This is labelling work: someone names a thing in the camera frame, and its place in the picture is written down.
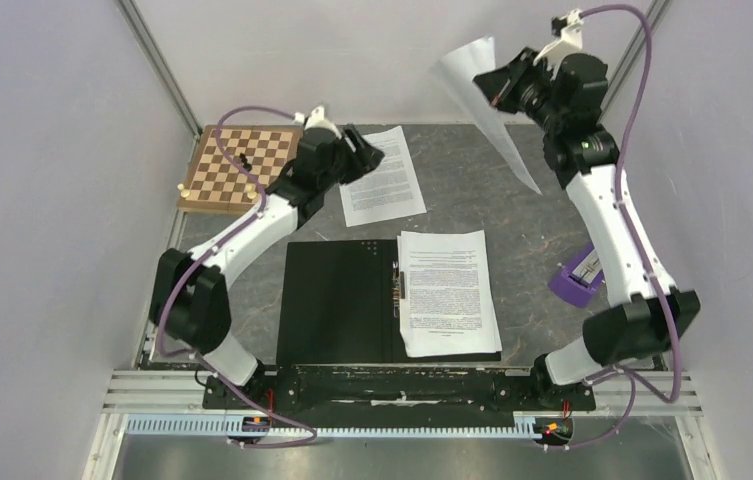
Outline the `printed paper sheet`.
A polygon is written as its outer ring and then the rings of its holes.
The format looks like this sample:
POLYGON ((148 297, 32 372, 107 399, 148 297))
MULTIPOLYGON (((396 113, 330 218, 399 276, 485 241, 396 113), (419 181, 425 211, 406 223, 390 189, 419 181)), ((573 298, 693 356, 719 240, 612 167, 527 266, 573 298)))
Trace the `printed paper sheet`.
POLYGON ((397 237, 399 332, 411 359, 496 361, 502 341, 482 230, 397 237))
POLYGON ((463 114, 473 121, 515 177, 541 195, 541 189, 525 165, 500 113, 490 106, 490 101, 473 82, 475 76, 488 73, 495 67, 495 38, 484 36, 443 56, 433 64, 429 73, 463 114))
POLYGON ((340 187, 345 225, 394 220, 427 212, 402 126, 366 134, 385 157, 371 173, 340 187))

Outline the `blue folder with black inside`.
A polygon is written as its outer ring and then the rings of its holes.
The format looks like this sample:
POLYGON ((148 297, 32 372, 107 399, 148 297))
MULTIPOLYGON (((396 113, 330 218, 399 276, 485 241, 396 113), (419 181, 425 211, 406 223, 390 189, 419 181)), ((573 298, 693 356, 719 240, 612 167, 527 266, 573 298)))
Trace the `blue folder with black inside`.
POLYGON ((400 334, 394 240, 287 246, 276 364, 498 362, 501 354, 411 358, 400 334))

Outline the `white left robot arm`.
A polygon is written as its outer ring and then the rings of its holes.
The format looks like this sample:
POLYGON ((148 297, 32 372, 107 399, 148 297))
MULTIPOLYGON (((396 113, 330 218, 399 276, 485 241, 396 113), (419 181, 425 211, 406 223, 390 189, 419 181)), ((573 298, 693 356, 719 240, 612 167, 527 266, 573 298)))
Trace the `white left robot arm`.
POLYGON ((255 374, 260 361, 232 331, 229 290, 267 249, 300 229, 337 185, 375 171, 386 155, 352 125, 309 127, 258 203, 216 236, 190 251, 166 250, 158 260, 148 319, 158 332, 228 380, 228 396, 243 408, 266 393, 255 374))

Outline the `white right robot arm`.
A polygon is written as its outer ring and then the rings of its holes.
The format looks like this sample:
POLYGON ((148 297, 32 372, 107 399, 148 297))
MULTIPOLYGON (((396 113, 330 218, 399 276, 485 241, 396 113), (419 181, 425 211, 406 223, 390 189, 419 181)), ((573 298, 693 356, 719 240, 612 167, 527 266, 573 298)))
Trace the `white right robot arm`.
POLYGON ((700 302, 658 260, 629 195, 622 150, 600 122, 607 65, 574 53, 552 68, 534 55, 526 48, 473 82, 494 109, 524 114, 542 128, 545 161, 585 223, 605 275, 608 309, 585 320, 579 338, 533 369, 532 400, 554 408, 572 384, 677 353, 700 302))

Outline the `wooden chessboard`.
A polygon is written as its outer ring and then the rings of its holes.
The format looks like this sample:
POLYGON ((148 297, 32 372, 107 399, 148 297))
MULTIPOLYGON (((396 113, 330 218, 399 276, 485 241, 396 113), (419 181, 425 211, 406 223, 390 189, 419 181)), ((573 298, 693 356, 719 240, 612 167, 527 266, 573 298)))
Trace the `wooden chessboard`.
POLYGON ((183 212, 240 216, 255 205, 247 192, 267 187, 296 155, 302 133, 295 127, 208 125, 194 152, 184 184, 190 190, 183 212), (239 159, 245 154, 250 168, 239 159))

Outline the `white chess pawn left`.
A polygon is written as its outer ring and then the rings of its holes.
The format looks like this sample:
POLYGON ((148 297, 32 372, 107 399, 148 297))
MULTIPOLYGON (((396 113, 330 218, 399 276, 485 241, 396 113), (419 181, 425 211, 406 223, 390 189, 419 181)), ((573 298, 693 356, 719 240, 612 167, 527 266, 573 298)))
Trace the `white chess pawn left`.
POLYGON ((184 184, 178 184, 177 190, 181 198, 188 198, 190 196, 190 190, 184 184))

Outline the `purple metronome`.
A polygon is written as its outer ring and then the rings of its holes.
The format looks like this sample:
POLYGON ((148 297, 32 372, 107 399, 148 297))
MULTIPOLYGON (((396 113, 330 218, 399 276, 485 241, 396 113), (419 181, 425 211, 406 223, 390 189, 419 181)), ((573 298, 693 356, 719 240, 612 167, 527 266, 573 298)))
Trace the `purple metronome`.
POLYGON ((559 299, 576 308, 586 308, 604 282, 604 271, 592 243, 559 266, 547 286, 559 299))

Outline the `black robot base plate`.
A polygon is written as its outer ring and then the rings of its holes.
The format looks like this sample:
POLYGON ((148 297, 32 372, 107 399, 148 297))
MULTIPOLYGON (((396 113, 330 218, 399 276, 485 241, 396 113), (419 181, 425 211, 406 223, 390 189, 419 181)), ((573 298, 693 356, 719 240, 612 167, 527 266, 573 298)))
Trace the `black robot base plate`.
POLYGON ((270 366, 244 387, 241 400, 221 380, 204 382, 202 406, 246 410, 249 402, 318 427, 504 426, 515 413, 592 412, 592 389, 554 386, 527 368, 488 366, 270 366))

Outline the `aluminium frame rail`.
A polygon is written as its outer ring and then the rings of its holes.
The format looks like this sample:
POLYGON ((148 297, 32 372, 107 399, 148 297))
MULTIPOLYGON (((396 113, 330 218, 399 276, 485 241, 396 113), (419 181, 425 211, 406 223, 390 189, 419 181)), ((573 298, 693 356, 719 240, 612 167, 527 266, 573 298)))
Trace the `aluminium frame rail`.
POLYGON ((592 412, 523 413, 573 423, 552 438, 320 438, 255 402, 202 406, 207 378, 190 363, 144 363, 112 375, 83 475, 87 479, 715 479, 704 412, 687 374, 659 359, 582 384, 592 412), (131 414, 266 416, 305 438, 130 435, 131 414))

